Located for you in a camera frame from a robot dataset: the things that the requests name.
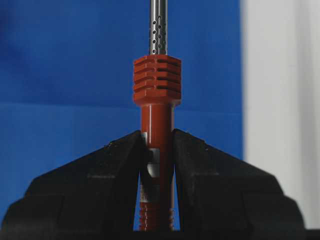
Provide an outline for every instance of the red shaft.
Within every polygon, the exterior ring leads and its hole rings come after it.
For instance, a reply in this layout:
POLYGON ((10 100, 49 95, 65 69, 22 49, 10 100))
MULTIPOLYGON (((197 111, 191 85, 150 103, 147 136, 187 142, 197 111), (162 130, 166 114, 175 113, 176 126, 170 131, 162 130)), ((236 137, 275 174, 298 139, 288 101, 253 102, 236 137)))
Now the red shaft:
POLYGON ((147 104, 142 106, 141 132, 147 133, 147 148, 159 149, 159 163, 150 165, 159 168, 159 176, 152 178, 158 202, 140 203, 140 230, 172 229, 172 130, 174 126, 174 109, 170 104, 147 104))

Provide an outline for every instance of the white wall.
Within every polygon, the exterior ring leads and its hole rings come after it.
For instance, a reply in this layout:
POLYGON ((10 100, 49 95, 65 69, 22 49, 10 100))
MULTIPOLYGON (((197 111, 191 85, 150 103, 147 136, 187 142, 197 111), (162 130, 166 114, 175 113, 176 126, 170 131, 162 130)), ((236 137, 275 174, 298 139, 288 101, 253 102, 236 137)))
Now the white wall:
POLYGON ((320 228, 320 0, 243 0, 244 158, 320 228))

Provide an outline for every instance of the blue fabric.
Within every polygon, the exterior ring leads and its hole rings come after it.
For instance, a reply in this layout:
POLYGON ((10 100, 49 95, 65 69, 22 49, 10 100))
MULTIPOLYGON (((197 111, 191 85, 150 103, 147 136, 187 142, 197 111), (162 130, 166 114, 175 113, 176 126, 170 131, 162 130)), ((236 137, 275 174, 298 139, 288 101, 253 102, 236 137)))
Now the blue fabric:
MULTIPOLYGON (((238 0, 169 0, 168 53, 182 60, 175 127, 242 159, 239 13, 238 0)), ((0 1, 0 219, 36 176, 140 128, 148 17, 148 0, 0 1)))

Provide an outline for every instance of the red cylinder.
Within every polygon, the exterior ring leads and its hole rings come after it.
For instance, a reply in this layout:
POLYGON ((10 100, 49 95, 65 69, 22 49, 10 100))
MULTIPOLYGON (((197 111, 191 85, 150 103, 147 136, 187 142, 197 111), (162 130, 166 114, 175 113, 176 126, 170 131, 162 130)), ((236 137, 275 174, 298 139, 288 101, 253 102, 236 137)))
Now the red cylinder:
POLYGON ((181 61, 149 55, 134 62, 134 102, 141 106, 141 134, 149 149, 140 170, 140 231, 173 229, 172 131, 181 101, 181 61))

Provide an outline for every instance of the perforated metal tube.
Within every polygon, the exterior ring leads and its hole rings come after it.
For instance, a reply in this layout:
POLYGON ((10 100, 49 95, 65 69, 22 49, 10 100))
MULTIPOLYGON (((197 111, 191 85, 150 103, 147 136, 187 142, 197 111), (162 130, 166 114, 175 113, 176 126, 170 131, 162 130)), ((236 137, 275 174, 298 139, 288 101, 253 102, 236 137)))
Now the perforated metal tube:
POLYGON ((168 54, 168 0, 150 0, 150 55, 168 54))

